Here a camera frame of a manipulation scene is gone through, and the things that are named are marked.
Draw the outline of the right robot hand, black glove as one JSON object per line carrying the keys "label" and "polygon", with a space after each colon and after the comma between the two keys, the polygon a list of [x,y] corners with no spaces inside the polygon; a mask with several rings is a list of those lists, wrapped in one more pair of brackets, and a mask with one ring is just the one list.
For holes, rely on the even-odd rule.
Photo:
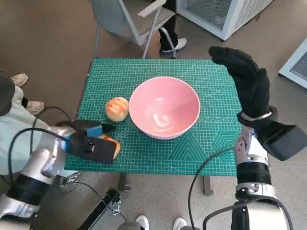
{"label": "right robot hand, black glove", "polygon": [[214,63],[227,68],[245,115],[256,119],[270,112],[270,82],[266,69],[260,68],[250,55],[238,49],[212,46],[209,55]]}

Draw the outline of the left robot hand, blue tape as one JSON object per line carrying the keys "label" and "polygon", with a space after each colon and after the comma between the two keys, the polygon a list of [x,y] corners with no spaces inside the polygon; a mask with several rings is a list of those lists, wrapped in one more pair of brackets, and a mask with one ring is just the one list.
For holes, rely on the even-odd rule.
{"label": "left robot hand, blue tape", "polygon": [[72,122],[76,128],[84,131],[88,137],[100,137],[103,134],[115,131],[116,127],[112,124],[102,123],[100,121],[77,119]]}

